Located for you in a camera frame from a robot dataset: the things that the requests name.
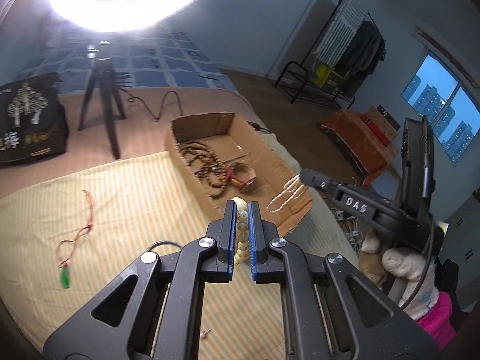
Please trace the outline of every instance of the window frame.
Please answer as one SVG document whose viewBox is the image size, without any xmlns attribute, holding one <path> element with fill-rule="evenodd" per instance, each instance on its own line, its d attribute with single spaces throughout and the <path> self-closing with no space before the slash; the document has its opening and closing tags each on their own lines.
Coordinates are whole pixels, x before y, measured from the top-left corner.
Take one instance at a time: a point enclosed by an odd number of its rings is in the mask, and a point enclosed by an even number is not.
<svg viewBox="0 0 480 360">
<path fill-rule="evenodd" d="M 445 104 L 442 108 L 442 111 L 439 112 L 438 115 L 435 117 L 435 119 L 430 123 L 430 126 L 432 127 L 432 129 L 438 123 L 438 121 L 443 116 L 443 114 L 447 111 L 449 105 L 452 104 L 455 96 L 457 95 L 457 93 L 460 89 L 463 89 L 463 91 L 465 92 L 467 97 L 470 99 L 472 104 L 477 108 L 477 111 L 480 114 L 480 104 L 479 104 L 478 100 L 474 96 L 472 96 L 471 90 L 470 90 L 470 85 L 467 84 L 464 76 L 460 72 L 458 72 L 457 69 L 451 69 L 449 66 L 447 66 L 447 62 L 445 62 L 445 58 L 439 57 L 439 54 L 441 56 L 442 56 L 442 54 L 440 52 L 435 52 L 435 50 L 436 49 L 434 49 L 433 47 L 430 48 L 430 47 L 428 47 L 424 44 L 423 50 L 420 53 L 420 55 L 418 56 L 418 60 L 417 60 L 417 64 L 416 64 L 417 67 L 415 68 L 415 72 L 413 73 L 413 76 L 411 76 L 408 79 L 406 84 L 404 84 L 404 86 L 402 86 L 402 88 L 400 89 L 400 92 L 398 93 L 399 97 L 405 103 L 408 104 L 408 106 L 415 112 L 415 114 L 417 114 L 418 116 L 421 117 L 421 115 L 413 108 L 413 105 L 411 105 L 407 100 L 405 100 L 403 98 L 402 93 L 405 90 L 405 88 L 409 85 L 409 83 L 412 81 L 413 77 L 417 74 L 418 70 L 420 69 L 420 67 L 422 66 L 423 62 L 425 61 L 425 59 L 427 58 L 427 56 L 429 54 L 432 54 L 432 56 L 442 65 L 442 67 L 458 80 L 457 86 L 455 86 L 452 94 L 450 95 L 448 100 L 446 100 L 446 102 L 445 102 Z M 434 135 L 435 139 L 438 141 L 438 143 L 440 144 L 440 146 L 443 149 L 443 151 L 445 152 L 445 154 L 447 155 L 448 159 L 450 160 L 450 163 L 455 168 L 462 161 L 462 159 L 465 158 L 465 153 L 467 153 L 470 150 L 471 145 L 475 144 L 477 142 L 477 140 L 479 139 L 480 130 L 477 131 L 477 133 L 474 135 L 474 137 L 473 137 L 472 141 L 470 142 L 470 144 L 468 145 L 468 147 L 465 149 L 465 151 L 462 153 L 462 155 L 460 156 L 460 158 L 456 162 L 452 161 L 452 159 L 450 158 L 450 156 L 447 153 L 447 150 L 445 150 L 445 147 L 443 147 L 442 143 L 440 142 L 440 139 L 435 134 L 433 134 L 433 135 Z"/>
</svg>

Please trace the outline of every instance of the high-rise building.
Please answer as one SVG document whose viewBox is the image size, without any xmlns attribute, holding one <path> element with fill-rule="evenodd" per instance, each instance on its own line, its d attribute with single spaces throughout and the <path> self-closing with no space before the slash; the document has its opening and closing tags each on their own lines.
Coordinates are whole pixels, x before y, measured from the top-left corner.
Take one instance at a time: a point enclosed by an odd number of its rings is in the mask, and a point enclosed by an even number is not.
<svg viewBox="0 0 480 360">
<path fill-rule="evenodd" d="M 413 109 L 420 115 L 426 115 L 429 123 L 432 123 L 444 104 L 445 100 L 437 93 L 437 88 L 426 85 Z"/>
<path fill-rule="evenodd" d="M 422 79 L 419 76 L 415 75 L 412 78 L 412 81 L 410 81 L 409 85 L 407 85 L 405 90 L 402 92 L 402 97 L 407 101 L 410 100 L 421 83 Z"/>
<path fill-rule="evenodd" d="M 442 135 L 445 131 L 449 123 L 452 121 L 453 117 L 455 116 L 455 110 L 452 107 L 448 107 L 445 113 L 442 115 L 440 120 L 437 122 L 435 127 L 433 128 L 433 133 L 437 136 L 437 138 Z"/>
<path fill-rule="evenodd" d="M 463 154 L 474 134 L 472 132 L 472 126 L 461 121 L 448 141 L 443 141 L 442 145 L 447 151 L 448 156 L 453 162 L 457 162 L 460 156 Z"/>
</svg>

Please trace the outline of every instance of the silver screw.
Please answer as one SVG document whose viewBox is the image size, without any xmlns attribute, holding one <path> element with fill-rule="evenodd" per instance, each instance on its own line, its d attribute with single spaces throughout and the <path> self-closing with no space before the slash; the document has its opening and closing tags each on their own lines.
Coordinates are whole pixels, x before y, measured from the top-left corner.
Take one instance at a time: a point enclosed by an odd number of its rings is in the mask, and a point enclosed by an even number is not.
<svg viewBox="0 0 480 360">
<path fill-rule="evenodd" d="M 144 254 L 140 256 L 140 259 L 145 264 L 151 264 L 157 259 L 157 254 L 152 251 L 146 251 Z"/>
<path fill-rule="evenodd" d="M 328 261 L 330 261 L 332 264 L 340 264 L 343 261 L 343 256 L 338 253 L 330 253 L 328 255 Z"/>
<path fill-rule="evenodd" d="M 203 248 L 209 248 L 214 244 L 213 238 L 203 237 L 198 241 L 198 244 Z"/>
<path fill-rule="evenodd" d="M 282 248 L 287 244 L 287 240 L 283 238 L 274 238 L 270 241 L 274 248 Z"/>
</svg>

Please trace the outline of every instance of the striped tablecloth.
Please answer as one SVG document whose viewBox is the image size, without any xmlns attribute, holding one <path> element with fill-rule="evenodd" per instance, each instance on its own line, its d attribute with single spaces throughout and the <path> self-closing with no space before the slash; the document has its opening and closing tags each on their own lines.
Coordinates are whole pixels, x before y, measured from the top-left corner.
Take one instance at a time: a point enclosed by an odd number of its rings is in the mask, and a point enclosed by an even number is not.
<svg viewBox="0 0 480 360">
<path fill-rule="evenodd" d="M 276 140 L 267 143 L 299 171 Z M 62 289 L 55 248 L 85 226 L 82 190 L 95 200 L 94 229 L 70 265 L 71 288 Z M 337 251 L 357 265 L 327 205 L 315 191 L 313 209 L 289 235 L 305 251 Z M 102 287 L 159 239 L 186 244 L 205 234 L 208 219 L 168 152 L 109 163 L 46 181 L 0 199 L 0 296 L 16 323 L 41 350 L 47 337 Z M 174 252 L 169 246 L 160 254 Z M 233 282 L 207 284 L 200 359 L 284 359 L 278 285 L 255 285 L 247 263 Z"/>
</svg>

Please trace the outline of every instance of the tree graphic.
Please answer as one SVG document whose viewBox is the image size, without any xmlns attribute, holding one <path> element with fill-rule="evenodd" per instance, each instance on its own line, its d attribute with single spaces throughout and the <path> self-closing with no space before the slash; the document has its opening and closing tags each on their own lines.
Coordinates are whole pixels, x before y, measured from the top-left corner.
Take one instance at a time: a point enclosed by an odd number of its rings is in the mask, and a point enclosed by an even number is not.
<svg viewBox="0 0 480 360">
<path fill-rule="evenodd" d="M 15 127 L 20 127 L 20 114 L 34 114 L 30 120 L 31 124 L 39 124 L 40 114 L 48 105 L 48 101 L 41 93 L 33 90 L 27 82 L 22 84 L 17 96 L 8 106 L 8 115 L 15 119 Z"/>
</svg>

